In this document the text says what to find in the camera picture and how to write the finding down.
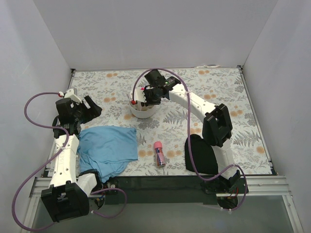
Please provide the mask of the white round divided organizer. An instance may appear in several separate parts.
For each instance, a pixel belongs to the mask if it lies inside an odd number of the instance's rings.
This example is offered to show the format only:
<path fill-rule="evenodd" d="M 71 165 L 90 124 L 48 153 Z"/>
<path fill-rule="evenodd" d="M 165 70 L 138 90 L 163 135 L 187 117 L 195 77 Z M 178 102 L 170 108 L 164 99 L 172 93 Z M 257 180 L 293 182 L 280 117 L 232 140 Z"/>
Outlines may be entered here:
<path fill-rule="evenodd" d="M 142 106 L 142 107 L 134 107 L 131 105 L 131 103 L 129 102 L 130 105 L 130 110 L 132 112 L 132 114 L 140 119 L 146 119 L 151 117 L 155 112 L 156 112 L 156 106 Z"/>

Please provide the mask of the pink capped glue tube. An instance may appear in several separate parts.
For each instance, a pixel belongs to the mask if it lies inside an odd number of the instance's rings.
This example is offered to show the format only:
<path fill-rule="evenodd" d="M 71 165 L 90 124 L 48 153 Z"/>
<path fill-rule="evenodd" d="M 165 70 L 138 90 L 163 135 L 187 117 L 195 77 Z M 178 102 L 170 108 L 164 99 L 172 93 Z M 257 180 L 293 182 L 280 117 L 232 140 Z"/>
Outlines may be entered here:
<path fill-rule="evenodd" d="M 164 167 L 166 165 L 165 156 L 163 153 L 163 146 L 160 141 L 156 141 L 154 143 L 154 150 L 155 150 L 155 161 L 157 167 Z"/>

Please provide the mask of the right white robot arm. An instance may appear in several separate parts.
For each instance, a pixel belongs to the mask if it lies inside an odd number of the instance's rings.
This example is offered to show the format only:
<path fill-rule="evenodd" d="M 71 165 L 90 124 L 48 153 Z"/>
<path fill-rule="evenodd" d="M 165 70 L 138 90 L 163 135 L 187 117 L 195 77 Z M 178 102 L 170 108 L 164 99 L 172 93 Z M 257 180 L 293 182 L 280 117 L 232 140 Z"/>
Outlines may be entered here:
<path fill-rule="evenodd" d="M 203 124 L 202 135 L 191 134 L 187 124 L 185 142 L 186 168 L 196 173 L 208 188 L 231 193 L 237 189 L 242 169 L 234 163 L 230 139 L 232 123 L 228 107 L 215 105 L 190 92 L 186 83 L 171 72 L 169 78 L 162 69 L 149 69 L 141 74 L 148 85 L 144 87 L 143 106 L 159 105 L 163 98 L 177 103 L 194 114 Z"/>

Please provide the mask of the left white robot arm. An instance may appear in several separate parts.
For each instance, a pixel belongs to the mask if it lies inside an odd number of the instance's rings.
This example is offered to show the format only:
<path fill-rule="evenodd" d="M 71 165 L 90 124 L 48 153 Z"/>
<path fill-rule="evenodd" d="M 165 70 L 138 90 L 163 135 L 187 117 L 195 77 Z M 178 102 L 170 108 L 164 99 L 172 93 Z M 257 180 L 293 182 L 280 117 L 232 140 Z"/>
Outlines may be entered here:
<path fill-rule="evenodd" d="M 90 96 L 79 100 L 65 95 L 56 103 L 58 116 L 53 121 L 53 134 L 60 154 L 54 159 L 53 176 L 49 187 L 41 192 L 41 199 L 53 222 L 60 222 L 89 213 L 90 194 L 103 190 L 96 169 L 76 175 L 77 149 L 81 125 L 101 115 L 102 109 Z"/>

